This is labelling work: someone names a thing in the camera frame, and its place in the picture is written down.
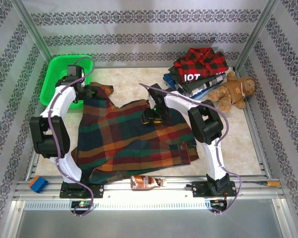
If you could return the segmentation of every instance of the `screwdriver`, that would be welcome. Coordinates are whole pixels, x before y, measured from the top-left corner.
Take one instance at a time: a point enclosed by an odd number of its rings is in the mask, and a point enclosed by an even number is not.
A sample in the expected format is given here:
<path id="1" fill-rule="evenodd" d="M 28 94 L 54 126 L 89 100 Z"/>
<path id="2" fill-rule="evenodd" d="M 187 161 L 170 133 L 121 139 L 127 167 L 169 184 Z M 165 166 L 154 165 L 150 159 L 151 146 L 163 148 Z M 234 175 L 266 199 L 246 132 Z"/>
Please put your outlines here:
<path id="1" fill-rule="evenodd" d="M 278 181 L 243 181 L 243 182 L 251 182 L 251 183 L 256 183 L 256 184 L 264 185 L 264 186 L 268 186 L 268 187 L 281 186 L 281 183 Z"/>

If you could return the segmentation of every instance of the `bottle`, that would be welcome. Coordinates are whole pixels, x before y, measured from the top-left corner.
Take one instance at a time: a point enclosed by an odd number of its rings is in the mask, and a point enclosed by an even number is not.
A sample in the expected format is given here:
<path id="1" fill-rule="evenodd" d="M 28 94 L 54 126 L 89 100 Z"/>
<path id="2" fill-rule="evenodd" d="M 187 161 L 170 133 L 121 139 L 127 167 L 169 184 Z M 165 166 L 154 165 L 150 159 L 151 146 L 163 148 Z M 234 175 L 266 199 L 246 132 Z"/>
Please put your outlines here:
<path id="1" fill-rule="evenodd" d="M 133 175 L 130 179 L 131 189 L 152 189 L 155 187 L 165 187 L 166 184 L 166 179 L 151 176 Z"/>

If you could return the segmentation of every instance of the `red and black plaid shirt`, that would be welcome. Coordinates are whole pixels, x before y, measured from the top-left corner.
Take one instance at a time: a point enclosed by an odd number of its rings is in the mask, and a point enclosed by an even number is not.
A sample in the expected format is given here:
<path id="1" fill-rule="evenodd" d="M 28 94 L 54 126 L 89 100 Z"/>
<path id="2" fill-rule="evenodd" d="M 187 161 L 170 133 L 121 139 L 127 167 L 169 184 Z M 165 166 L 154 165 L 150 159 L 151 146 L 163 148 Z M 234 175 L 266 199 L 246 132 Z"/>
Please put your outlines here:
<path id="1" fill-rule="evenodd" d="M 214 53 L 212 48 L 190 48 L 186 55 L 173 64 L 178 69 L 179 79 L 183 83 L 190 83 L 228 70 L 223 53 Z"/>

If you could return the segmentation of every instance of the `orange handle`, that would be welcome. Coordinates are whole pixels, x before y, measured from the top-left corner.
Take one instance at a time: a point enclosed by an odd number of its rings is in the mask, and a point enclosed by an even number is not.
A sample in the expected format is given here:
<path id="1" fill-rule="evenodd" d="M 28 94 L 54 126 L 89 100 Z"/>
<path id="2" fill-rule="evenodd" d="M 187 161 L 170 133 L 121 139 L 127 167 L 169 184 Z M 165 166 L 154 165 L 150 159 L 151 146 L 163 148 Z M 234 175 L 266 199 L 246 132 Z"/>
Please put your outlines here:
<path id="1" fill-rule="evenodd" d="M 279 186 L 281 186 L 281 183 L 277 182 L 277 181 L 268 181 L 267 186 L 269 186 L 269 187 L 279 187 Z"/>

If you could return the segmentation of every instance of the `shirt collar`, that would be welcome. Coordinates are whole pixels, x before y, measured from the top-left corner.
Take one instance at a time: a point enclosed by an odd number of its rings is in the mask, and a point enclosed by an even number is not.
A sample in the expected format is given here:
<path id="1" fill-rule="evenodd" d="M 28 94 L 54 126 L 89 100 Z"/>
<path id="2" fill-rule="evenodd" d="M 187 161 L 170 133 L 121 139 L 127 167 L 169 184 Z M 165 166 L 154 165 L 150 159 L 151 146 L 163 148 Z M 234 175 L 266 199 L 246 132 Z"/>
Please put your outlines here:
<path id="1" fill-rule="evenodd" d="M 194 63 L 210 63 L 215 53 L 212 48 L 190 48 L 187 57 Z"/>

